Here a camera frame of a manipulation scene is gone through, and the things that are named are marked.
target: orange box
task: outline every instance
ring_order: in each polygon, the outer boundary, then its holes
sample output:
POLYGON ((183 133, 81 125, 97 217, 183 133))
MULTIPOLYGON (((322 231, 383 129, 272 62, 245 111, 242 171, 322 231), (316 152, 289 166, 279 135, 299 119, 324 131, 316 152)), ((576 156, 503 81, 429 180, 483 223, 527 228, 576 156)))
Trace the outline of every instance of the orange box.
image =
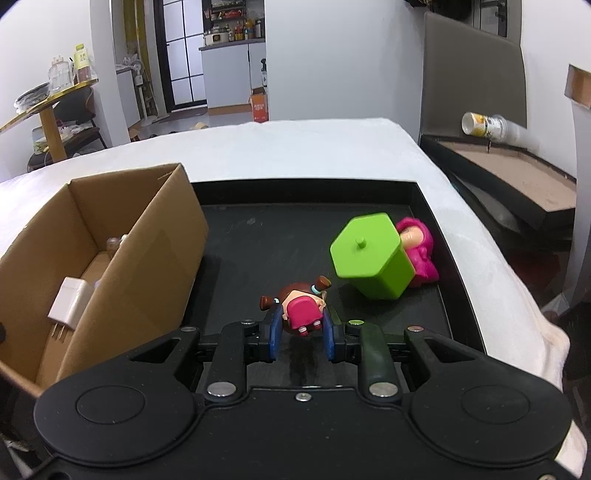
POLYGON ((265 90, 255 88, 252 91, 250 104, 252 107, 252 119, 260 124, 269 120, 269 109, 267 107, 267 96, 265 90))

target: black chair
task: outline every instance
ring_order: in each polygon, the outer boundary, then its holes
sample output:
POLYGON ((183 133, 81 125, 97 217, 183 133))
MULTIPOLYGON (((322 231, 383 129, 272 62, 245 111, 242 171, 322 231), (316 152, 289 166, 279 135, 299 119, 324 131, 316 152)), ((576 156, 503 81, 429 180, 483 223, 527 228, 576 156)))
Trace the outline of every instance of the black chair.
MULTIPOLYGON (((83 130, 64 142, 64 149, 68 158, 71 158, 76 152, 95 140, 100 140, 103 148, 107 148, 100 134, 100 128, 96 126, 94 121, 96 116, 94 91, 90 86, 66 95, 53 107, 53 113, 58 123, 76 122, 76 125, 81 125, 91 122, 93 125, 92 128, 83 130)), ((33 171, 51 164, 53 164, 53 160, 50 152, 34 154, 29 159, 27 170, 33 171)))

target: white phone charger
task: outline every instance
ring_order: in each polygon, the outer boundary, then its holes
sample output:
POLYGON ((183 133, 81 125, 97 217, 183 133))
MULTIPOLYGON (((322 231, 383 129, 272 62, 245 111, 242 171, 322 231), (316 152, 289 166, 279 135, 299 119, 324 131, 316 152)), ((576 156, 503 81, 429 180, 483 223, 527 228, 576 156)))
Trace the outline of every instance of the white phone charger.
POLYGON ((56 322, 51 331, 52 337, 58 325, 61 325, 58 340, 65 328, 76 330, 93 292, 94 288, 86 280, 73 277, 64 278, 48 315, 51 320, 56 322))

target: doll figurine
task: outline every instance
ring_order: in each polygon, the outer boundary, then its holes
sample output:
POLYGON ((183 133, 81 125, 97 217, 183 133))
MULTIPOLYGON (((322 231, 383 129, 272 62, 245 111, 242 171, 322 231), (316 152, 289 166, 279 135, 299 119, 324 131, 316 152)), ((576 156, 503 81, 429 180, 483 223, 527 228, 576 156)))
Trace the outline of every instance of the doll figurine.
POLYGON ((424 283, 439 280, 439 273, 431 261, 433 237, 422 221, 406 217, 396 224, 402 247, 415 269, 415 276, 409 287, 419 287, 424 283))
POLYGON ((262 296, 259 301, 261 310, 268 310, 274 303, 281 303, 283 320, 293 333, 308 335, 309 329, 322 328, 322 311, 326 308, 326 289, 330 280, 322 275, 313 285, 305 282, 292 283, 282 288, 276 298, 262 296))

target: blue gripper pad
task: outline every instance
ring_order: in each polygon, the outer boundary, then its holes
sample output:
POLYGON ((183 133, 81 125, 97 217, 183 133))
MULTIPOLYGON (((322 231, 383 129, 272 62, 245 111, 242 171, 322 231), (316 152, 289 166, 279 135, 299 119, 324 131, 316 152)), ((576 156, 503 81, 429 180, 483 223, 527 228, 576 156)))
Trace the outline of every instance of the blue gripper pad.
POLYGON ((324 336, 324 350, 329 361, 332 362, 335 358, 335 337, 332 331, 333 323, 330 319, 329 310, 325 308, 322 311, 322 334, 324 336))
POLYGON ((282 315, 283 306, 279 305, 273 313, 271 331, 269 332, 269 357, 271 360, 277 360, 279 349, 281 348, 281 334, 283 333, 282 315))

